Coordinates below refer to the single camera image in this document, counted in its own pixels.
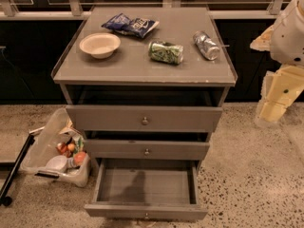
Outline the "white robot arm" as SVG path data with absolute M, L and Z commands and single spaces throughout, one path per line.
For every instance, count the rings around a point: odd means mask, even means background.
M 257 107 L 260 120 L 278 122 L 304 90 L 304 0 L 292 0 L 250 48 L 269 51 L 281 63 L 276 72 L 266 73 Z

